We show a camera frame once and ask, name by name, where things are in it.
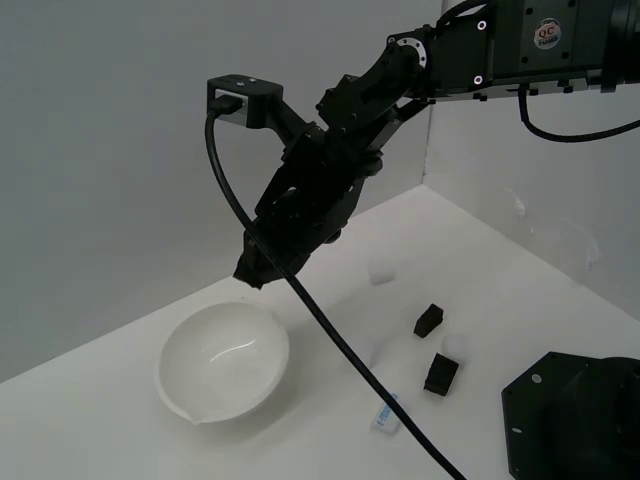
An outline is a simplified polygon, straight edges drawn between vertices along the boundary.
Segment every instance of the black wire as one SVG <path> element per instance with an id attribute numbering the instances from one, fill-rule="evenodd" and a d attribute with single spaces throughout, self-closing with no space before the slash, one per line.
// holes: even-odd
<path id="1" fill-rule="evenodd" d="M 209 161 L 213 173 L 218 180 L 220 189 L 224 194 L 227 202 L 231 206 L 231 209 L 240 220 L 240 223 L 244 226 L 245 230 L 253 241 L 258 245 L 264 256 L 273 264 L 276 270 L 280 272 L 282 277 L 291 285 L 294 292 L 300 297 L 300 300 L 306 305 L 311 314 L 318 321 L 322 329 L 327 333 L 329 338 L 338 347 L 342 354 L 349 360 L 349 362 L 355 367 L 355 369 L 362 375 L 362 378 L 375 390 L 375 392 L 382 398 L 382 400 L 389 405 L 389 408 L 395 413 L 402 424 L 409 430 L 411 435 L 418 441 L 420 445 L 427 451 L 429 455 L 440 465 L 452 478 L 455 480 L 466 480 L 465 477 L 447 460 L 444 455 L 431 443 L 431 441 L 425 436 L 424 433 L 413 422 L 411 417 L 404 411 L 400 404 L 391 396 L 391 394 L 384 388 L 384 386 L 378 381 L 375 375 L 362 363 L 362 360 L 358 358 L 355 352 L 349 347 L 349 344 L 340 336 L 335 327 L 331 324 L 329 319 L 322 312 L 320 307 L 313 300 L 309 292 L 302 286 L 296 276 L 289 270 L 289 268 L 282 262 L 280 262 L 278 254 L 274 252 L 269 245 L 269 242 L 263 237 L 262 233 L 253 224 L 247 213 L 244 211 L 240 202 L 236 198 L 227 178 L 220 165 L 220 158 L 218 157 L 218 151 L 216 149 L 216 141 L 213 132 L 213 126 L 215 120 L 218 118 L 218 114 L 215 111 L 210 111 L 207 114 L 207 121 L 204 127 L 205 139 L 207 144 L 207 153 L 209 154 Z"/>
<path id="2" fill-rule="evenodd" d="M 550 142 L 557 143 L 585 143 L 585 142 L 593 142 L 596 140 L 602 140 L 604 138 L 615 137 L 616 135 L 620 135 L 622 133 L 630 132 L 631 130 L 635 130 L 636 128 L 640 128 L 640 120 L 636 122 L 629 123 L 627 125 L 623 125 L 621 127 L 612 128 L 611 130 L 605 130 L 604 132 L 597 133 L 587 133 L 584 135 L 556 135 L 554 133 L 545 132 L 544 130 L 540 130 L 538 127 L 531 123 L 529 119 L 529 107 L 527 106 L 527 91 L 525 89 L 520 89 L 518 91 L 518 103 L 520 105 L 520 119 L 524 126 L 527 127 L 531 133 L 533 133 L 536 137 L 543 138 Z"/>

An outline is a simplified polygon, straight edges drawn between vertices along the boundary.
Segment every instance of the black block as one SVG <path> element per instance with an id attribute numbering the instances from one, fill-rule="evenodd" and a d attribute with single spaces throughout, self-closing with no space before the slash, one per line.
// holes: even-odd
<path id="1" fill-rule="evenodd" d="M 413 333 L 418 335 L 420 338 L 425 338 L 442 323 L 443 318 L 444 310 L 437 305 L 432 304 L 416 322 L 416 327 L 413 329 Z"/>
<path id="2" fill-rule="evenodd" d="M 459 366 L 453 360 L 436 353 L 436 358 L 429 369 L 429 376 L 424 382 L 424 389 L 445 397 L 449 393 Z"/>

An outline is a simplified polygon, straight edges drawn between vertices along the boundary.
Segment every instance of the white bowl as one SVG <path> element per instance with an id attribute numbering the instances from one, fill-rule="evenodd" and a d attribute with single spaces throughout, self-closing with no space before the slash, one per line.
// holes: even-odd
<path id="1" fill-rule="evenodd" d="M 267 309 L 221 303 L 182 322 L 164 344 L 156 386 L 194 424 L 243 415 L 276 388 L 289 359 L 285 329 Z"/>

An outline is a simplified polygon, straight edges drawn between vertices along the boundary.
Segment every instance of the label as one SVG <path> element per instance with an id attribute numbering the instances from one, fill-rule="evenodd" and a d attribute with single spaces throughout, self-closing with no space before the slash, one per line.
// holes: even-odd
<path id="1" fill-rule="evenodd" d="M 560 22 L 555 18 L 547 18 L 538 25 L 533 43 L 540 50 L 549 50 L 560 43 L 560 38 L 562 38 Z"/>
<path id="2" fill-rule="evenodd" d="M 398 395 L 392 393 L 391 396 L 397 400 Z M 373 420 L 373 426 L 382 430 L 385 433 L 393 434 L 398 430 L 400 426 L 400 419 L 391 410 L 391 407 L 386 403 L 380 407 L 376 417 Z"/>

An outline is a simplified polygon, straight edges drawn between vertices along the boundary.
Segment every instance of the sticker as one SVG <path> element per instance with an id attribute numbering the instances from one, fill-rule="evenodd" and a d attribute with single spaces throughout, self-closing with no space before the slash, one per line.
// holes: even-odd
<path id="1" fill-rule="evenodd" d="M 533 42 L 540 50 L 549 50 L 560 43 L 562 28 L 555 18 L 547 18 L 540 22 L 533 37 Z"/>

